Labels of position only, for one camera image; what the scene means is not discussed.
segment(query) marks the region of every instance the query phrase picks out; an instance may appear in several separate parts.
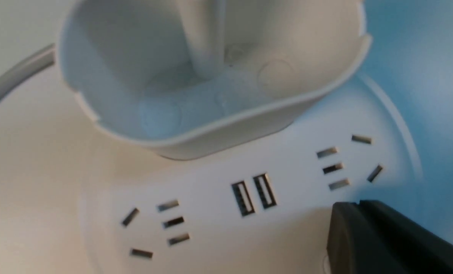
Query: electrical outlet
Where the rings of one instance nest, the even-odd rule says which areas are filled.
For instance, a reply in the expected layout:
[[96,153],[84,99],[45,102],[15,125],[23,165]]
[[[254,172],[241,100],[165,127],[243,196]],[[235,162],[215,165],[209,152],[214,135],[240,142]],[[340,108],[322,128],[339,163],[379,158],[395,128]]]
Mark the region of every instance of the electrical outlet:
[[367,83],[350,81],[282,132],[192,161],[96,135],[80,211],[99,272],[321,274],[336,201],[423,216],[410,133]]

